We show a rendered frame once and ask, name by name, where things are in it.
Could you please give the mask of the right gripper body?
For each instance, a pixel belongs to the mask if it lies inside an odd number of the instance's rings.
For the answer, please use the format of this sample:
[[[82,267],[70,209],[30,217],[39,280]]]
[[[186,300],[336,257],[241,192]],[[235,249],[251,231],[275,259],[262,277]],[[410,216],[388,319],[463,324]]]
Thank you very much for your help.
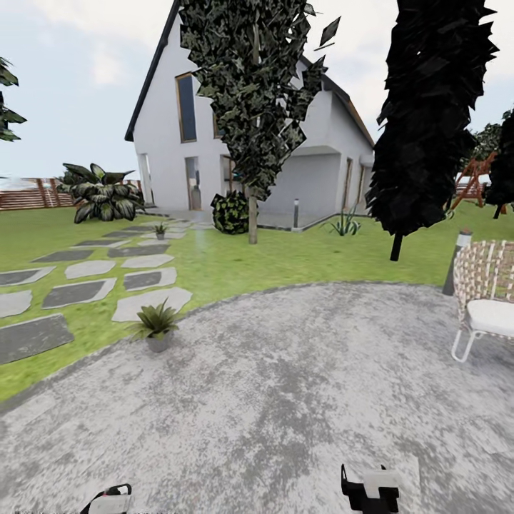
[[[380,499],[368,498],[364,483],[348,483],[348,497],[352,510],[361,510],[363,514],[397,514],[398,497],[393,488],[381,487]]]

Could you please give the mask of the insectifuge atomizer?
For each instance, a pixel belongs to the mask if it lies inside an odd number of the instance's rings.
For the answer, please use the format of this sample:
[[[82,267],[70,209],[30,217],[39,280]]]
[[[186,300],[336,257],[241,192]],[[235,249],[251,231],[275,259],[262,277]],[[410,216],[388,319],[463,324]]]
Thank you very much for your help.
[[[132,487],[131,487],[131,485],[129,485],[129,483],[127,483],[124,485],[112,486],[105,492],[105,495],[115,496],[115,495],[118,495],[119,493],[122,495],[132,495],[131,491],[132,491]]]

